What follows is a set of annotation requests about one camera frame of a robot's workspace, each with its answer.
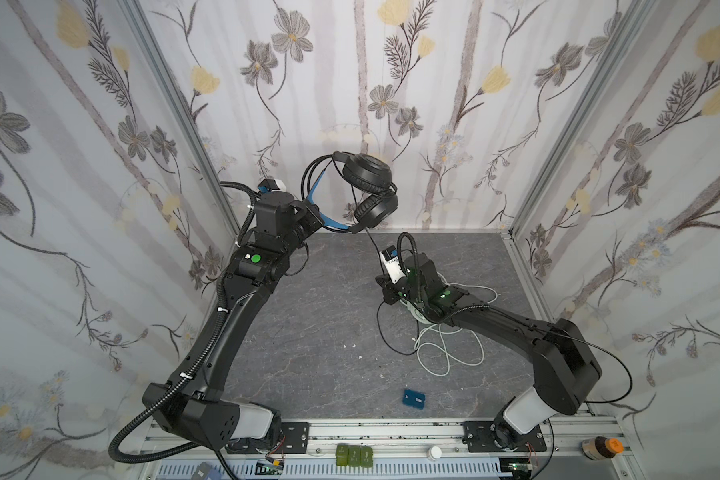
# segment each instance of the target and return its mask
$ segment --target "yellow flower print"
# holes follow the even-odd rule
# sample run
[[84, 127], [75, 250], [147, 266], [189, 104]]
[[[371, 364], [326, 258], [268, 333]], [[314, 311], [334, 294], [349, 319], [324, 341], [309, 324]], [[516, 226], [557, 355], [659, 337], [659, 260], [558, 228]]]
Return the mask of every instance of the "yellow flower print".
[[576, 203], [579, 205], [579, 208], [581, 208], [581, 213], [583, 215], [592, 211], [592, 208], [590, 207], [590, 193], [584, 188], [576, 190]]
[[170, 215], [175, 209], [181, 206], [181, 198], [176, 195], [169, 195], [163, 202], [163, 215]]
[[387, 0], [377, 10], [378, 17], [387, 25], [400, 25], [408, 17], [409, 0]]
[[504, 70], [504, 67], [496, 65], [488, 72], [482, 86], [480, 86], [480, 90], [483, 93], [494, 94], [509, 85], [509, 82], [509, 74]]
[[701, 107], [701, 114], [711, 117], [720, 114], [720, 88], [718, 88], [709, 100]]
[[422, 35], [422, 37], [418, 41], [418, 56], [424, 58], [430, 53], [432, 53], [433, 50], [434, 40], [432, 40], [430, 37]]
[[112, 54], [115, 56], [115, 60], [117, 60], [117, 64], [128, 72], [128, 68], [130, 67], [130, 56], [128, 56], [128, 51], [121, 47], [112, 47]]
[[201, 94], [211, 94], [219, 87], [220, 80], [214, 77], [203, 67], [195, 65], [192, 68], [192, 86]]
[[59, 3], [59, 12], [56, 16], [56, 36], [72, 48], [85, 47], [90, 40], [88, 27], [67, 0]]
[[21, 430], [19, 430], [19, 440], [27, 441], [30, 438], [32, 438], [32, 434], [34, 433], [34, 430], [32, 427], [24, 427]]
[[696, 41], [696, 55], [704, 62], [720, 60], [720, 25], [699, 37]]

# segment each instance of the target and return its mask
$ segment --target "blue object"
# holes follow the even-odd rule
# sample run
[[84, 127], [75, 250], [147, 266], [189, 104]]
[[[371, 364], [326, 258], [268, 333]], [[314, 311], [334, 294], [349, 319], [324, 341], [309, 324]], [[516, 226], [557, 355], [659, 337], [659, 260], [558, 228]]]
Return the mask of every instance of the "blue object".
[[[307, 195], [307, 201], [309, 203], [314, 204], [315, 202], [312, 201], [312, 196], [315, 194], [315, 190], [317, 189], [318, 184], [320, 183], [320, 179], [322, 176], [326, 173], [325, 170], [323, 170], [320, 173], [320, 176], [317, 177], [317, 180], [315, 181], [315, 184], [312, 186], [312, 190], [309, 192], [309, 195]], [[328, 218], [323, 212], [320, 212], [320, 217], [322, 218], [322, 221], [325, 222], [326, 225], [332, 226], [333, 228], [336, 228], [337, 230], [348, 230], [349, 226], [340, 224], [336, 220], [333, 220], [331, 218]]]
[[427, 396], [421, 392], [414, 392], [413, 390], [408, 389], [403, 391], [403, 405], [423, 410], [424, 401], [426, 399]]

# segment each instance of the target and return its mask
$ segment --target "floral backdrop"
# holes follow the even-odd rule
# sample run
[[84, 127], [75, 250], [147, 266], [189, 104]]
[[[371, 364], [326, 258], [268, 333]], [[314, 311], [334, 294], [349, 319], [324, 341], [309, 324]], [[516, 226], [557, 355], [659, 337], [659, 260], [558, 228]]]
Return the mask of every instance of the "floral backdrop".
[[720, 2], [658, 2], [517, 234], [646, 474], [720, 478]]
[[0, 478], [135, 475], [204, 320], [232, 236], [158, 91], [112, 2], [0, 2]]
[[[141, 0], [223, 179], [392, 166], [393, 228], [508, 228], [624, 0]], [[338, 178], [316, 200], [351, 221]], [[238, 214], [242, 197], [231, 196]]]

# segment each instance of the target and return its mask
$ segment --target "white bottle cap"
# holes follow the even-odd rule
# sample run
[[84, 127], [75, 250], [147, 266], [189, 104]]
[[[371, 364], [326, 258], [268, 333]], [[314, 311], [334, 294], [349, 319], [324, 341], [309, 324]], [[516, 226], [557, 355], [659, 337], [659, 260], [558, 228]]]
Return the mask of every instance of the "white bottle cap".
[[427, 451], [427, 458], [432, 462], [439, 460], [441, 456], [443, 456], [443, 451], [438, 446], [434, 446]]

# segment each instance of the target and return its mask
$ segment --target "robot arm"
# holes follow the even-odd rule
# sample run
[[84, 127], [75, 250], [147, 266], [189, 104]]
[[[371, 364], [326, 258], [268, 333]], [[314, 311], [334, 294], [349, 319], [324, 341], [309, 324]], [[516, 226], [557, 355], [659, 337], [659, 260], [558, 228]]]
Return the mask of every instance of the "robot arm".
[[[324, 225], [319, 209], [295, 200], [285, 191], [267, 191], [254, 206], [253, 240], [240, 246], [219, 282], [228, 314], [221, 334], [199, 371], [153, 417], [160, 427], [197, 445], [219, 451], [231, 438], [261, 438], [279, 430], [279, 418], [268, 408], [221, 400], [224, 384], [256, 314], [288, 271], [290, 255]], [[164, 384], [151, 383], [142, 401], [152, 406], [172, 385], [186, 378], [209, 344], [214, 322], [209, 319], [178, 368]], [[278, 439], [279, 431], [274, 435]]]
[[[547, 418], [576, 413], [603, 372], [575, 324], [565, 319], [541, 322], [490, 306], [465, 288], [444, 284], [425, 254], [411, 255], [400, 266], [399, 247], [398, 243], [381, 253], [388, 274], [377, 276], [376, 281], [384, 302], [419, 301], [421, 313], [430, 322], [480, 333], [533, 365], [534, 385], [511, 399], [494, 420], [491, 434], [498, 447], [514, 449], [525, 444], [523, 436]], [[416, 283], [420, 298], [415, 294]]]

